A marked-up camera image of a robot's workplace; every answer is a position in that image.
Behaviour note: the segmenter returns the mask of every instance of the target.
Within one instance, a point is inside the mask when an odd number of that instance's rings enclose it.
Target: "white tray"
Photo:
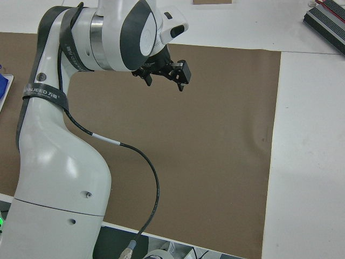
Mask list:
[[[0,99],[0,111],[1,111],[1,109],[2,109],[2,106],[4,105],[6,96],[7,96],[7,94],[9,93],[9,89],[10,89],[11,84],[12,84],[12,82],[13,82],[14,76],[11,75],[11,74],[3,74],[3,77],[6,78],[6,79],[8,79],[8,82],[7,82],[5,94],[4,94],[4,96],[2,96],[2,98]]]

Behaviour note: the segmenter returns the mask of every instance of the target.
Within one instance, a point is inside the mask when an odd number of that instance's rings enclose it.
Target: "white cable sleeve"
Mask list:
[[[97,138],[97,139],[100,139],[100,140],[103,140],[103,141],[105,141],[105,142],[109,142],[109,143],[111,143],[111,144],[115,144],[115,145],[118,145],[118,146],[121,144],[120,142],[118,142],[118,141],[116,141],[116,140],[112,140],[112,139],[103,137],[103,136],[98,135],[98,134],[96,134],[96,133],[92,133],[92,136],[93,136],[94,138]]]

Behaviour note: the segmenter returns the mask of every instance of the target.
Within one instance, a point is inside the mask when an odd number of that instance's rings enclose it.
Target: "cable connector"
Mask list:
[[[119,259],[130,259],[132,257],[135,246],[136,242],[134,240],[131,240],[128,247],[121,253]]]

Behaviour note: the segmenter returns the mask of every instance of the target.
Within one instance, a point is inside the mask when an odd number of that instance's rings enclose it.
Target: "red wire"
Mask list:
[[[337,17],[339,20],[341,20],[343,23],[345,23],[345,20],[340,17],[336,12],[334,12],[331,8],[326,6],[326,4],[323,1],[315,0],[316,3],[321,4],[324,8],[326,8],[328,11],[330,11],[332,14],[334,14],[335,17]]]

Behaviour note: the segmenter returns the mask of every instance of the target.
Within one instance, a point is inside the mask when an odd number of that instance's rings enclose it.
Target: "black button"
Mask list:
[[[165,14],[165,16],[166,16],[169,20],[173,18],[173,17],[171,16],[171,14],[168,13],[168,12],[165,12],[164,14]]]
[[[171,29],[170,35],[172,36],[172,38],[175,38],[178,35],[180,35],[182,32],[184,32],[184,26],[179,25],[179,26],[176,26],[175,28]]]

